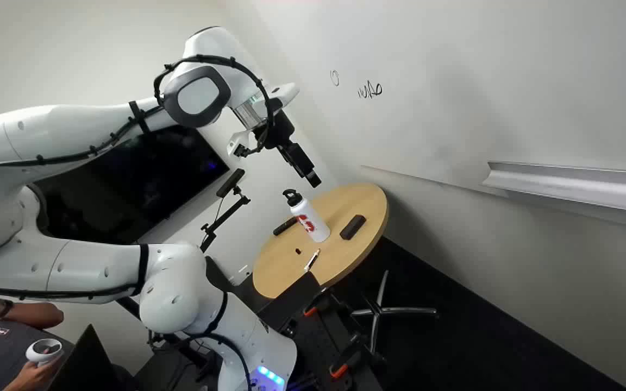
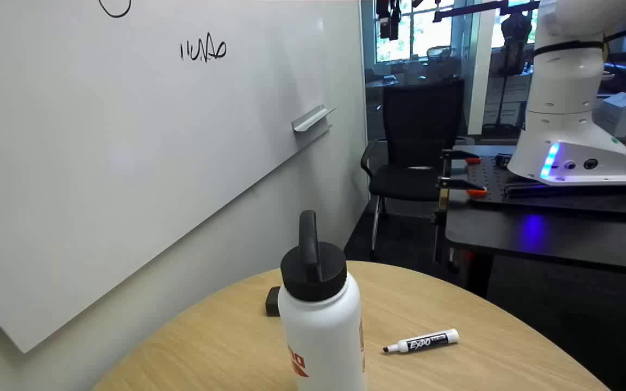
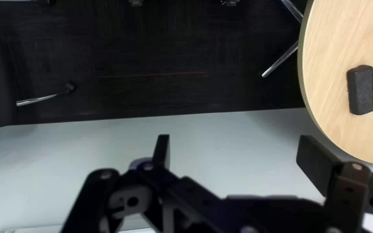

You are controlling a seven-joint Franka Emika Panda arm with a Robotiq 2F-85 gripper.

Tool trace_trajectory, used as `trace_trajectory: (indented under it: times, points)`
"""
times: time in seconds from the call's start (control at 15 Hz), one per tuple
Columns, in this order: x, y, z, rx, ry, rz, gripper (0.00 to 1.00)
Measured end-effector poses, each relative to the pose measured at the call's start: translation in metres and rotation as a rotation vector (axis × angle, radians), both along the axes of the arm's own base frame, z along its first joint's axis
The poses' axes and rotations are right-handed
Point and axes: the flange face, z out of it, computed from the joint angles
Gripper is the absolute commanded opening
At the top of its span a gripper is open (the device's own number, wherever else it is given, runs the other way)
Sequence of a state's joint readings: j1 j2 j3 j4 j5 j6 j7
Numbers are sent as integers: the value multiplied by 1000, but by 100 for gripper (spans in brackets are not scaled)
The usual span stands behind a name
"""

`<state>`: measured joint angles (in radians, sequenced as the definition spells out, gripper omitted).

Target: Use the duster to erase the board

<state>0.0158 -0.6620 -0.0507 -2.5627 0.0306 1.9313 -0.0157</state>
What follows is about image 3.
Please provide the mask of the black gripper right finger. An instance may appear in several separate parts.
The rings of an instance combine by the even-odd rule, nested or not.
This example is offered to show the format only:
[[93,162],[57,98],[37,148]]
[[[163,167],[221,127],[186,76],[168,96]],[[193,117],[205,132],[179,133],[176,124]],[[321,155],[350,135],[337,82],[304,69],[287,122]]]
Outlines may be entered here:
[[333,190],[333,179],[342,174],[348,162],[342,162],[312,136],[299,137],[296,164],[315,188],[326,197]]

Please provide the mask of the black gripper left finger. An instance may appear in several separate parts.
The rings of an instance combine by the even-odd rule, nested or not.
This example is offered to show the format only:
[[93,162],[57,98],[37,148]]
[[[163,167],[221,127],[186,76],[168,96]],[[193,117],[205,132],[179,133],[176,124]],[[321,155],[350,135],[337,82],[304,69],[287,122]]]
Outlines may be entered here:
[[167,167],[170,161],[170,136],[159,135],[153,151],[151,163],[154,167]]

